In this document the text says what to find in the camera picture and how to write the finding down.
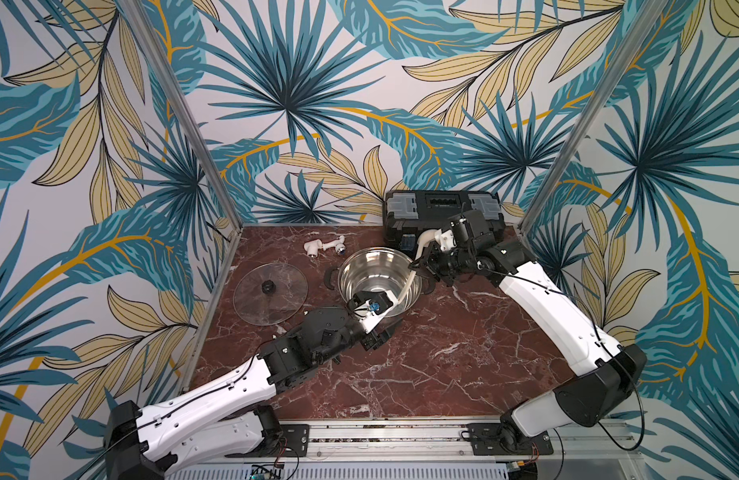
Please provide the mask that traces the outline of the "stainless steel pot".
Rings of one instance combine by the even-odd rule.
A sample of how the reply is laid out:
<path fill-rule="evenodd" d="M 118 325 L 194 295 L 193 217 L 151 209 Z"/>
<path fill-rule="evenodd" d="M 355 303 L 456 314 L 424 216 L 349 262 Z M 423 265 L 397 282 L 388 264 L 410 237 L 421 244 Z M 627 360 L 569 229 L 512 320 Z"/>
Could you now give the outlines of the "stainless steel pot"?
<path fill-rule="evenodd" d="M 324 272 L 323 282 L 327 289 L 338 290 L 347 302 L 361 291 L 389 291 L 401 298 L 413 260 L 403 252 L 388 247 L 371 247 L 352 254 L 343 264 Z"/>

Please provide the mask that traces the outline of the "glass pot lid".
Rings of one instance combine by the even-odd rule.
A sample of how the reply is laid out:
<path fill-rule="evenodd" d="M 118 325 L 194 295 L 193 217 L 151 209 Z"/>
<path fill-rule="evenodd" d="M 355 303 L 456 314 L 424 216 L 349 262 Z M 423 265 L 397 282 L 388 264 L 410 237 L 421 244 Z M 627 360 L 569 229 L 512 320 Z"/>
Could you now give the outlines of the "glass pot lid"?
<path fill-rule="evenodd" d="M 265 327 L 289 320 L 308 293 L 304 274 L 286 263 L 267 263 L 249 271 L 237 284 L 232 305 L 238 318 Z"/>

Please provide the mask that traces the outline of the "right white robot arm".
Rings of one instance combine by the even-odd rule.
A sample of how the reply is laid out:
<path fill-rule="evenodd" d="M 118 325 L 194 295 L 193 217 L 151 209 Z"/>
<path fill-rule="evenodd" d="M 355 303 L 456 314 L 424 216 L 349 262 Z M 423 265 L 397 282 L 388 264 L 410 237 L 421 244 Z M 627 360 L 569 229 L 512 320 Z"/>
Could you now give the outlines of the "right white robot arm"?
<path fill-rule="evenodd" d="M 477 210 L 419 235 L 413 272 L 447 285 L 481 276 L 517 302 L 557 346 L 571 380 L 505 412 L 497 437 L 507 451 L 557 427 L 593 427 L 629 398 L 647 364 L 635 344 L 621 345 L 584 314 L 519 240 L 499 240 Z"/>

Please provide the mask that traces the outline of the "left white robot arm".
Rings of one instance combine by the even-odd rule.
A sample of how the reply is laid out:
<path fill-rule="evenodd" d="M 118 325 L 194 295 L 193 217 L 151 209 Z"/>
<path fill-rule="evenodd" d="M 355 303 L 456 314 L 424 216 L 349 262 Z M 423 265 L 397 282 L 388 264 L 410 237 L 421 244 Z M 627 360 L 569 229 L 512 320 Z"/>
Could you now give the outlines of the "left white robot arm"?
<path fill-rule="evenodd" d="M 401 298 L 389 290 L 354 294 L 347 305 L 313 309 L 249 360 L 181 396 L 145 407 L 127 401 L 109 416 L 104 438 L 109 479 L 164 479 L 275 438 L 259 404 L 313 378 L 323 364 L 371 339 Z"/>

